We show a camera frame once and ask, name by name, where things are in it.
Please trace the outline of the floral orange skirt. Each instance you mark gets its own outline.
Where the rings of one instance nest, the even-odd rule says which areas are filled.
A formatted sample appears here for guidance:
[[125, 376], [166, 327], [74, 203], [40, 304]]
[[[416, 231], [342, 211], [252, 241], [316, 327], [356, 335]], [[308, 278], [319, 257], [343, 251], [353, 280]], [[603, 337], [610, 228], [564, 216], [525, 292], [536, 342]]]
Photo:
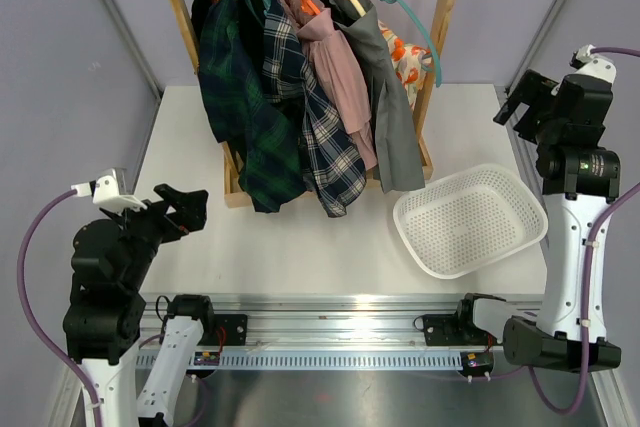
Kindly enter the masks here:
[[431, 52], [405, 42], [382, 21], [378, 21], [378, 27], [387, 43], [396, 76], [406, 91], [411, 110], [414, 110], [418, 94], [431, 70]]

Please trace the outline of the grey skirt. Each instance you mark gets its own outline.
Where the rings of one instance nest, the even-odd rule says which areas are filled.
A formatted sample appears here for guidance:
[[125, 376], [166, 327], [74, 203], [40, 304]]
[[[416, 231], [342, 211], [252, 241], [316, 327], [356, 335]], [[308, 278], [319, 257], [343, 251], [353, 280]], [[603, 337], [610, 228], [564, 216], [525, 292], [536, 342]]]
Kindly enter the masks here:
[[334, 26], [351, 47], [368, 89], [382, 190], [415, 191], [425, 186], [419, 143], [406, 91], [396, 76], [376, 8], [361, 0], [360, 15], [349, 0], [328, 0]]

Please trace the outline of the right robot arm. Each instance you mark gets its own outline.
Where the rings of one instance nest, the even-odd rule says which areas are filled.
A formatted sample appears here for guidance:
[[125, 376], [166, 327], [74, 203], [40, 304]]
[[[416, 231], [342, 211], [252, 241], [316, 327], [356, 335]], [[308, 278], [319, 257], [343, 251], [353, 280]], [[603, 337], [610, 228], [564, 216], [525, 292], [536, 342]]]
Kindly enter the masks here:
[[604, 247], [620, 190], [619, 156], [600, 146], [613, 101], [616, 69], [594, 53], [578, 54], [573, 73], [556, 82], [528, 70], [494, 120], [504, 125], [520, 105], [518, 136], [535, 145], [548, 217], [549, 258], [537, 315], [505, 300], [468, 294], [454, 318], [456, 336], [499, 341], [518, 366], [563, 372], [615, 369], [621, 350], [607, 339], [602, 307]]

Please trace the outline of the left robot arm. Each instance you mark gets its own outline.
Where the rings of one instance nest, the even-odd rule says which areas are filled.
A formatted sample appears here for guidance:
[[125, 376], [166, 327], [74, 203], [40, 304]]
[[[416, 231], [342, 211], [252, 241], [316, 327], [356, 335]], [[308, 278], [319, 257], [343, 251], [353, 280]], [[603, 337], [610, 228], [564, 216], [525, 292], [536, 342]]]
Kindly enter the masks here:
[[63, 319], [69, 357], [80, 368], [85, 405], [96, 426], [171, 426], [188, 363], [197, 344], [213, 339], [211, 300], [183, 294], [170, 301], [159, 354], [143, 389], [135, 387], [146, 302], [140, 288], [161, 245], [200, 231], [208, 193], [180, 192], [167, 184], [158, 200], [96, 183], [92, 200], [103, 212], [77, 232], [70, 307]]

